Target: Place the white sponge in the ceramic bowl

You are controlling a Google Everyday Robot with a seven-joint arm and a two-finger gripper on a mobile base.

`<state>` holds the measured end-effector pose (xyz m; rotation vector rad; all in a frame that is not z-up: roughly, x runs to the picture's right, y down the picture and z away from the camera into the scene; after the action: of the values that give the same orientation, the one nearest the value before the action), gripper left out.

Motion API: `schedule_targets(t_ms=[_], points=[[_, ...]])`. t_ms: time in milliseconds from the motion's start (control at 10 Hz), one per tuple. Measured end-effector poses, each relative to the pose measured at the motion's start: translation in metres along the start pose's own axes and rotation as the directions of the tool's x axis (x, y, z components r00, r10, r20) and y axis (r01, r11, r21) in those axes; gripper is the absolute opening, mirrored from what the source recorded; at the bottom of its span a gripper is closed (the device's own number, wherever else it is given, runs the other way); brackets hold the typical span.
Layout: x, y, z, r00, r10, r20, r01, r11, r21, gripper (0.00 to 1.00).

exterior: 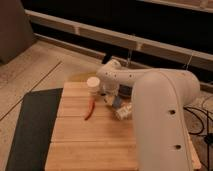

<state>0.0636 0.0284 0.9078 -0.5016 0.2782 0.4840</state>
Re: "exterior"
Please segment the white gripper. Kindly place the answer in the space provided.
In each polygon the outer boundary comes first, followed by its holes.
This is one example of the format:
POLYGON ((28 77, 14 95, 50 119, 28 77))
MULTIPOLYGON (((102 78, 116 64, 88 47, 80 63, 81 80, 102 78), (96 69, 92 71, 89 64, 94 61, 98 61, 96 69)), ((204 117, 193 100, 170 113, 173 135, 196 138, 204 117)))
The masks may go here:
MULTIPOLYGON (((119 85, 118 84, 109 84, 109 83, 104 83, 103 84, 103 90, 106 95, 110 96, 117 96, 118 95, 118 90, 119 90, 119 85)), ((107 106, 112 106, 113 100, 111 98, 104 98, 104 102, 107 106)))

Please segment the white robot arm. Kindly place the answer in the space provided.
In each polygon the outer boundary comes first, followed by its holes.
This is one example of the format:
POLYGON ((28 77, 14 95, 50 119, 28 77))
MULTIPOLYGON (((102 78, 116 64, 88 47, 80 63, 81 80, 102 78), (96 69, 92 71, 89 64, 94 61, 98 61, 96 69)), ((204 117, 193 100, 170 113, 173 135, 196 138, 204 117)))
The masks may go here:
POLYGON ((123 69, 116 60, 97 76, 109 87, 132 88, 132 118, 140 171, 193 171, 184 107, 200 83, 188 70, 123 69))

